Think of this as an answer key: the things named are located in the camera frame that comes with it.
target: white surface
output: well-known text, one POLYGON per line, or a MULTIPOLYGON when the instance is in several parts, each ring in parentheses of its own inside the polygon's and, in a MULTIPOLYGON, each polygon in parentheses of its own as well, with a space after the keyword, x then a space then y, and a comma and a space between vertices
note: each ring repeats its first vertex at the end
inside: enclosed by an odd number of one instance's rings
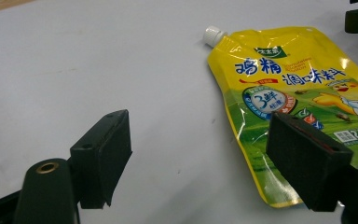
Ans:
POLYGON ((0 197, 102 115, 127 108, 133 154, 104 210, 82 223, 339 223, 258 196, 202 43, 226 31, 314 26, 358 63, 349 0, 40 0, 0 11, 0 197))

